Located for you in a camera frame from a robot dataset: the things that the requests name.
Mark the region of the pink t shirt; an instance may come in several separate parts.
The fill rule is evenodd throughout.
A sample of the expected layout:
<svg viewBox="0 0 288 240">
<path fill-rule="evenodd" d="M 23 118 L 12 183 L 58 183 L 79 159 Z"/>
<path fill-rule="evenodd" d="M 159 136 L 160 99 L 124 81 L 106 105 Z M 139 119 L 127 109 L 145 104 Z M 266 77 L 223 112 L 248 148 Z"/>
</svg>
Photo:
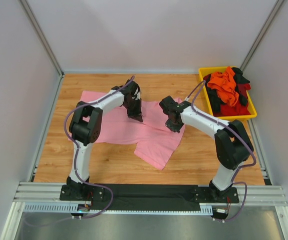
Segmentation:
<svg viewBox="0 0 288 240">
<path fill-rule="evenodd" d="M 143 101 L 141 111 L 142 122 L 128 118 L 123 106 L 104 114 L 96 143 L 136 144 L 134 155 L 162 170 L 179 146 L 185 127 L 179 133 L 169 130 L 168 117 L 157 101 Z"/>
</svg>

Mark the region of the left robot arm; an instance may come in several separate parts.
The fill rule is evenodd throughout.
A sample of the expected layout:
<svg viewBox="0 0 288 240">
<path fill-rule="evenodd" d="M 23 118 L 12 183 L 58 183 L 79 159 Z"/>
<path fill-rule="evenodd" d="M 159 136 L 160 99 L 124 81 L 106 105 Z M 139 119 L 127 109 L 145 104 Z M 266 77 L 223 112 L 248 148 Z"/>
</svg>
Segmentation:
<svg viewBox="0 0 288 240">
<path fill-rule="evenodd" d="M 127 117 L 142 122 L 140 87 L 134 76 L 122 86 L 113 87 L 103 97 L 80 101 L 64 120 L 64 132 L 74 144 L 72 169 L 62 186 L 60 200 L 89 201 L 97 184 L 89 183 L 89 162 L 93 144 L 101 133 L 102 118 L 117 107 L 126 109 Z"/>
</svg>

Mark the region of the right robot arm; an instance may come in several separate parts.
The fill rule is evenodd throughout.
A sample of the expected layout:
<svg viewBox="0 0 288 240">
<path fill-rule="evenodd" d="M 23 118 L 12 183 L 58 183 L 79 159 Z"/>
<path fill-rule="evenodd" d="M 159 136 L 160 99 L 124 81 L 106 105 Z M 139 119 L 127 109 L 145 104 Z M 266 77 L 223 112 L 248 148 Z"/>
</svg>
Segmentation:
<svg viewBox="0 0 288 240">
<path fill-rule="evenodd" d="M 233 181 L 254 151 L 243 123 L 239 120 L 226 121 L 216 118 L 197 109 L 186 100 L 178 103 L 171 96 L 165 97 L 159 106 L 168 116 L 165 125 L 172 132 L 179 133 L 184 125 L 188 125 L 215 141 L 219 167 L 209 186 L 197 193 L 198 198 L 214 203 L 223 202 L 227 198 L 232 199 Z"/>
</svg>

